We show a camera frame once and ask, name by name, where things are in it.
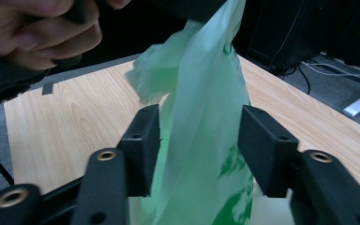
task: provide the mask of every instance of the plastic bag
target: plastic bag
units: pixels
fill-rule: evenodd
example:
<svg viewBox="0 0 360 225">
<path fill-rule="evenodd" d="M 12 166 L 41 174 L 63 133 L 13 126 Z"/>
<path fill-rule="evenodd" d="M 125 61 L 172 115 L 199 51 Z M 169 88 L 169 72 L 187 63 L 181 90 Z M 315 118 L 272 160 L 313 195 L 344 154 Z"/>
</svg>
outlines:
<svg viewBox="0 0 360 225">
<path fill-rule="evenodd" d="M 132 224 L 248 224 L 253 178 L 237 139 L 249 98 L 231 44 L 244 6 L 228 0 L 206 24 L 188 21 L 127 74 L 142 103 L 165 99 L 152 196 L 131 200 Z"/>
</svg>

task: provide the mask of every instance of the wooden table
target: wooden table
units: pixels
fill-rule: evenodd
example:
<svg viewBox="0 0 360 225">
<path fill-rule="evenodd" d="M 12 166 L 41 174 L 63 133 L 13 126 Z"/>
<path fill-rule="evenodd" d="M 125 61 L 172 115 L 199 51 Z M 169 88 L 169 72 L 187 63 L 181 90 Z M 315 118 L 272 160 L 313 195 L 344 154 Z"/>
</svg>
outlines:
<svg viewBox="0 0 360 225">
<path fill-rule="evenodd" d="M 252 105 L 300 140 L 335 155 L 360 183 L 360 125 L 241 58 Z M 89 155 L 116 146 L 142 105 L 124 78 L 128 62 L 29 91 L 5 103 L 16 183 L 48 192 L 83 175 Z"/>
</svg>

